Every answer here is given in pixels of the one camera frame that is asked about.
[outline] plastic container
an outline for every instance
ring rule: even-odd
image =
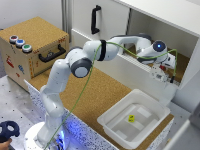
[[[122,147],[135,149],[169,113],[169,108],[135,89],[103,113],[97,121],[105,133]],[[129,122],[129,115],[134,115],[134,122]]]

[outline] cork board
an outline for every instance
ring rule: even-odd
[[[47,70],[31,79],[29,83],[40,90],[40,88],[47,83],[49,73],[50,70]],[[60,94],[65,108],[69,110],[72,109],[86,80],[87,77],[78,79],[72,74],[70,75],[65,91]],[[120,150],[125,150],[105,134],[103,127],[97,122],[97,118],[129,92],[131,92],[131,89],[94,68],[88,86],[73,113]],[[172,119],[173,116],[171,114],[168,115],[136,150],[145,150],[148,148]]]
[[[133,52],[134,54],[136,54],[135,46],[129,48],[129,50],[131,52]],[[178,61],[177,61],[175,80],[178,81],[179,83],[181,83],[181,81],[182,81],[183,75],[185,73],[185,70],[187,68],[189,61],[190,61],[190,58],[178,53]],[[165,71],[165,73],[169,74],[169,77],[171,78],[173,76],[174,70],[168,69],[167,71]]]
[[[9,43],[9,38],[17,35],[32,46],[33,51],[53,43],[68,34],[40,17],[21,22],[0,31],[0,37]]]

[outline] brown box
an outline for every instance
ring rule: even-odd
[[[10,44],[9,38],[16,35],[32,46],[31,53],[23,53],[16,45]],[[66,50],[60,51],[58,45]],[[28,91],[27,81],[49,69],[55,60],[65,58],[69,51],[69,35],[40,17],[0,31],[0,50],[7,75]],[[52,58],[43,62],[42,57]]]

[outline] white robotic arm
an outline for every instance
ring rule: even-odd
[[[135,36],[116,36],[107,42],[121,44],[134,43],[136,52],[141,57],[156,57],[167,52],[167,46],[162,41],[156,41],[151,44],[151,37],[145,34]],[[74,47],[67,54],[65,59],[57,60],[51,70],[47,85],[40,90],[43,104],[46,108],[46,120],[44,126],[37,134],[38,145],[44,148],[50,141],[56,129],[62,122],[64,107],[60,100],[59,93],[66,88],[68,77],[71,73],[77,78],[87,76],[92,67],[92,61],[96,54],[96,60],[109,61],[116,57],[119,52],[119,46],[106,44],[105,41],[88,41],[83,49]],[[174,68],[175,57],[166,54],[159,58],[143,59],[138,58],[143,64],[160,63],[166,67]]]

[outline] cable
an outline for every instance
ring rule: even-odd
[[[134,55],[135,57],[139,57],[139,58],[143,58],[143,59],[158,58],[158,57],[161,57],[161,56],[163,56],[163,55],[166,55],[166,54],[168,54],[168,53],[170,53],[170,52],[175,51],[175,52],[176,52],[176,64],[175,64],[175,67],[174,67],[174,73],[173,73],[173,77],[172,77],[171,81],[174,80],[174,77],[175,77],[175,75],[176,75],[176,65],[177,65],[177,50],[176,50],[176,49],[172,49],[172,50],[170,50],[170,51],[168,51],[168,52],[166,52],[166,53],[164,53],[164,54],[162,54],[162,55],[156,56],[156,57],[149,57],[149,58],[146,58],[146,57],[137,56],[136,54],[132,53],[131,51],[129,51],[128,49],[126,49],[125,47],[123,47],[123,46],[121,46],[121,45],[119,45],[119,44],[117,44],[117,43],[113,43],[113,42],[107,42],[107,43],[108,43],[108,44],[117,45],[117,46],[123,48],[125,51],[127,51],[127,52],[130,53],[131,55]],[[92,61],[92,67],[91,67],[91,69],[90,69],[90,73],[89,73],[88,79],[87,79],[87,81],[86,81],[86,83],[85,83],[85,86],[83,87],[83,90],[81,91],[81,93],[80,93],[78,99],[76,100],[76,103],[74,104],[73,108],[70,110],[69,114],[63,119],[61,125],[58,127],[58,129],[56,130],[56,132],[54,133],[54,135],[51,137],[51,140],[47,143],[47,145],[46,145],[46,147],[45,147],[44,150],[46,150],[46,148],[49,146],[49,144],[50,144],[51,141],[53,140],[54,136],[56,135],[56,133],[58,132],[58,130],[60,129],[60,127],[65,123],[65,121],[67,120],[67,118],[70,116],[70,114],[73,112],[73,110],[75,109],[76,105],[78,104],[78,102],[79,102],[79,100],[80,100],[80,98],[81,98],[83,92],[85,91],[85,88],[86,88],[86,86],[87,86],[87,84],[88,84],[88,82],[89,82],[89,80],[90,80],[90,77],[91,77],[91,74],[92,74],[92,71],[93,71],[94,61],[95,61],[95,59],[96,59],[97,52],[99,51],[99,48],[100,48],[101,45],[102,45],[102,44],[100,44],[100,45],[98,46],[97,50],[96,50],[94,59],[93,59],[93,61]]]

